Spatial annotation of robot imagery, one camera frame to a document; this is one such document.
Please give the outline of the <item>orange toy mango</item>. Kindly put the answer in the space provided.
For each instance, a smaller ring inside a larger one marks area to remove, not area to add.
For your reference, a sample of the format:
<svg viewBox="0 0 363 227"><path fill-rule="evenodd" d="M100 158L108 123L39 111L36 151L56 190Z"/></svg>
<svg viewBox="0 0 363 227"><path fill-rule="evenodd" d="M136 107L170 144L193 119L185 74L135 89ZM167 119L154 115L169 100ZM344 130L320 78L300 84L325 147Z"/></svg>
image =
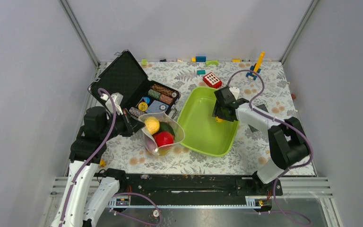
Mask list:
<svg viewBox="0 0 363 227"><path fill-rule="evenodd" d="M223 122L223 121L224 121L223 119L221 119L221 118L219 118L219 117L216 117L216 118L215 118L215 120L216 120L216 122L218 122L218 123L221 123L221 122Z"/></svg>

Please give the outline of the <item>green plastic tray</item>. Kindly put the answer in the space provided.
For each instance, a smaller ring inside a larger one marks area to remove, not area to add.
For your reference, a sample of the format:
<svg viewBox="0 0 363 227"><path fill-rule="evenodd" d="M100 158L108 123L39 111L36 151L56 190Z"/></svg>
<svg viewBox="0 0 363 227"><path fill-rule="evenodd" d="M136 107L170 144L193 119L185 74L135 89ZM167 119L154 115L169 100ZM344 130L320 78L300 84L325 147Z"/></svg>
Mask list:
<svg viewBox="0 0 363 227"><path fill-rule="evenodd" d="M178 117L185 137L181 144L201 154L223 157L232 148L239 122L217 122L212 116L215 89L196 87L188 96Z"/></svg>

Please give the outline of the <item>purple toy eggplant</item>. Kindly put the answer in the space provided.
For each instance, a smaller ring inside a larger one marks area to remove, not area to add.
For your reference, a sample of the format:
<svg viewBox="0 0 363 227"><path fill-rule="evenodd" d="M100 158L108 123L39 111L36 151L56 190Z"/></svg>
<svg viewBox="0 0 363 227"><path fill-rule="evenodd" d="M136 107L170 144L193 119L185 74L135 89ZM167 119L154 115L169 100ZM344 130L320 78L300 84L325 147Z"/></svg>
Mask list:
<svg viewBox="0 0 363 227"><path fill-rule="evenodd" d="M157 144L154 140L152 140L150 137L145 138L145 146L148 152L151 154L155 154L157 152Z"/></svg>

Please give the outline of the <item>yellow toy lemon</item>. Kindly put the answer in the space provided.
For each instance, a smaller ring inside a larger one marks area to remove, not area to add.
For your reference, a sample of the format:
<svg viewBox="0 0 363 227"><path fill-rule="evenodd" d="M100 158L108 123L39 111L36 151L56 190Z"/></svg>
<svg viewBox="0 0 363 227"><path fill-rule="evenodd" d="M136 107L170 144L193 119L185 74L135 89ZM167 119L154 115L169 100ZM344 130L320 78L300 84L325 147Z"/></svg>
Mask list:
<svg viewBox="0 0 363 227"><path fill-rule="evenodd" d="M157 133L160 129L160 122L155 117L148 117L144 120L145 129L150 134L153 135Z"/></svg>

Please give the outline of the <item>dark green toy avocado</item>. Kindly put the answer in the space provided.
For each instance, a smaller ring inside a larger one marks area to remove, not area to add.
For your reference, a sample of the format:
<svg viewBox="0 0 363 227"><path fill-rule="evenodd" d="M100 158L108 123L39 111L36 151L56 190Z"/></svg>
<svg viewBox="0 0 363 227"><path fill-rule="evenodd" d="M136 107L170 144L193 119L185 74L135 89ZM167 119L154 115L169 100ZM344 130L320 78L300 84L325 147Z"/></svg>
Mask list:
<svg viewBox="0 0 363 227"><path fill-rule="evenodd" d="M173 138L175 138L175 132L170 124L166 122L160 122L158 133L163 131L169 132L173 136Z"/></svg>

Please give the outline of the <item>clear zip top bag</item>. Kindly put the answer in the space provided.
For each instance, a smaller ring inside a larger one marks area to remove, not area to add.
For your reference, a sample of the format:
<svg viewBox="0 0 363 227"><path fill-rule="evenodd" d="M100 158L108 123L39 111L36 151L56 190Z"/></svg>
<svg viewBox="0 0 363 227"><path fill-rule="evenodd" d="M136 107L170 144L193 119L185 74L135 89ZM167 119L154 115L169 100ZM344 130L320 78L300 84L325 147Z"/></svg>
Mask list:
<svg viewBox="0 0 363 227"><path fill-rule="evenodd" d="M184 129L164 112L143 114L138 120L144 123L138 133L150 155L164 156L185 138Z"/></svg>

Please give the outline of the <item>red toy apple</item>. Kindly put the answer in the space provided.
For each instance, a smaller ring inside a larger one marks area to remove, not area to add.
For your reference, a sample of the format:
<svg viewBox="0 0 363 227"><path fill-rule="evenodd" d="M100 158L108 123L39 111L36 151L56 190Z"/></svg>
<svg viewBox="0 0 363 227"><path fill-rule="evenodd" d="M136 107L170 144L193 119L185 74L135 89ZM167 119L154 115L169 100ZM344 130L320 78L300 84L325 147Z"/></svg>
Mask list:
<svg viewBox="0 0 363 227"><path fill-rule="evenodd" d="M166 131L154 134L154 139L158 147L173 144L173 136Z"/></svg>

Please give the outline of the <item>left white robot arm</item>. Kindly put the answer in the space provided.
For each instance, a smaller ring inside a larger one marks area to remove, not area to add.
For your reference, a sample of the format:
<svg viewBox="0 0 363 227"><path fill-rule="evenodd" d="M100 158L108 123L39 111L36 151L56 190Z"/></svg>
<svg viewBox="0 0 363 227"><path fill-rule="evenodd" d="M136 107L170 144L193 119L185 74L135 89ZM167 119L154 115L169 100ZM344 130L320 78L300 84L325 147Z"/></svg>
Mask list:
<svg viewBox="0 0 363 227"><path fill-rule="evenodd" d="M110 169L103 177L102 188L87 201L89 187L107 149L106 143L117 136L130 137L143 127L127 109L121 113L111 113L102 106L87 109L84 125L70 146L69 175L52 227L96 225L109 198L123 194L128 187L125 171Z"/></svg>

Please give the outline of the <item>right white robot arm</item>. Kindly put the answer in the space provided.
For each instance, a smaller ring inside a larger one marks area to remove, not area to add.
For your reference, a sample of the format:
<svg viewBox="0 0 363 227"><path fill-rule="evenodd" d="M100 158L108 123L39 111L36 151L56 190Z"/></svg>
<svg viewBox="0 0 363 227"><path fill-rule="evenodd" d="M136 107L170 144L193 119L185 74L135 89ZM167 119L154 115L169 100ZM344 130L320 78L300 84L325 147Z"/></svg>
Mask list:
<svg viewBox="0 0 363 227"><path fill-rule="evenodd" d="M213 117L225 121L240 121L259 130L268 138L271 160L253 175L252 188L263 195L271 182L297 162L310 156L311 149L300 121L291 117L284 121L254 107L244 98L236 99L229 87L214 92L216 104Z"/></svg>

